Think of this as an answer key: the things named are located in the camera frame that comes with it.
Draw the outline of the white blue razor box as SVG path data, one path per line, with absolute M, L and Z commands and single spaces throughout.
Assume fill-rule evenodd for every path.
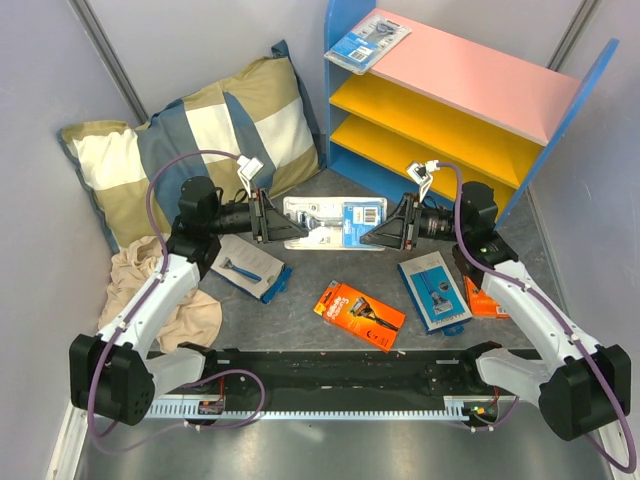
M 293 269 L 237 235 L 220 238 L 211 270 L 263 304 L 287 290 Z

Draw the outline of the blue razor box right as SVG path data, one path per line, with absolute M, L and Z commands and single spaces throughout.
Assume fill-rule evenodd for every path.
M 464 332 L 472 314 L 439 252 L 403 261 L 397 270 L 427 334 Z

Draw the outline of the orange Gillette Fusion5 box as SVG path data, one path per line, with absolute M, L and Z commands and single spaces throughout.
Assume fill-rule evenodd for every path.
M 386 353 L 392 350 L 406 319 L 403 312 L 337 281 L 325 289 L 314 312 L 327 323 Z

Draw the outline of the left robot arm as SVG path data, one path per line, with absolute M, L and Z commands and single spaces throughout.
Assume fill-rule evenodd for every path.
M 184 343 L 149 357 L 160 329 L 213 266 L 222 235 L 249 233 L 256 242 L 269 243 L 309 234 L 279 211 L 265 190 L 252 191 L 245 203 L 222 203 L 220 188 L 204 176 L 183 183 L 178 208 L 156 270 L 108 325 L 72 342 L 73 406 L 133 426 L 156 398 L 185 384 L 198 393 L 211 392 L 220 371 L 206 360 L 203 348 Z

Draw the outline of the small orange razor box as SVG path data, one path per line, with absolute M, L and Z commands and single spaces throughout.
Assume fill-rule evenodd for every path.
M 474 317 L 486 319 L 507 319 L 509 314 L 497 302 L 478 288 L 467 276 L 463 277 L 467 304 Z

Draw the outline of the clear blister razor pack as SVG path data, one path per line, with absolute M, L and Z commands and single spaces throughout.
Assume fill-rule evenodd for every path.
M 370 15 L 340 38 L 324 58 L 353 74 L 364 75 L 411 33 L 411 28 L 386 16 Z
M 386 220 L 383 197 L 287 196 L 283 212 L 309 231 L 307 237 L 285 241 L 288 250 L 383 250 L 361 242 L 362 236 Z

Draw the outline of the blue shelf with coloured boards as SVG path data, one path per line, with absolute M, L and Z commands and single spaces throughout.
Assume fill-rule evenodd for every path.
M 325 66 L 327 165 L 396 201 L 414 162 L 451 161 L 509 215 L 569 130 L 614 56 L 611 39 L 582 79 L 402 17 L 409 34 L 368 72 Z

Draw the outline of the beige crumpled cloth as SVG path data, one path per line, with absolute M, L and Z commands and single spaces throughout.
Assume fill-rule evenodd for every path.
M 161 246 L 155 236 L 142 237 L 111 259 L 107 299 L 97 326 L 109 324 L 155 271 Z M 191 289 L 172 310 L 155 340 L 163 353 L 173 352 L 182 343 L 210 347 L 222 325 L 222 307 L 209 294 Z

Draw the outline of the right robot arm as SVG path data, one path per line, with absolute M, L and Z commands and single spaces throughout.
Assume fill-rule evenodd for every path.
M 631 406 L 631 359 L 577 327 L 539 289 L 515 251 L 495 229 L 491 187 L 466 182 L 451 210 L 421 205 L 404 194 L 389 218 L 362 243 L 412 249 L 418 239 L 447 240 L 461 274 L 502 307 L 541 357 L 525 360 L 494 342 L 469 349 L 458 381 L 477 394 L 497 386 L 537 406 L 546 424 L 570 441 L 626 417 Z

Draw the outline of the checked beige blue pillow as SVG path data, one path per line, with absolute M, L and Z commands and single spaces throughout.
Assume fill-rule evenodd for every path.
M 280 41 L 267 57 L 179 98 L 131 127 L 124 121 L 69 125 L 57 134 L 113 252 L 169 232 L 182 184 L 207 176 L 229 201 L 242 189 L 239 155 L 263 164 L 269 196 L 323 166 L 320 131 L 307 90 Z

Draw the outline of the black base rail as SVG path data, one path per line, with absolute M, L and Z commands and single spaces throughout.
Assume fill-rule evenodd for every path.
M 267 407 L 436 408 L 447 397 L 502 401 L 504 388 L 473 378 L 463 350 L 211 350 L 206 383 L 179 394 L 221 395 L 250 410 Z

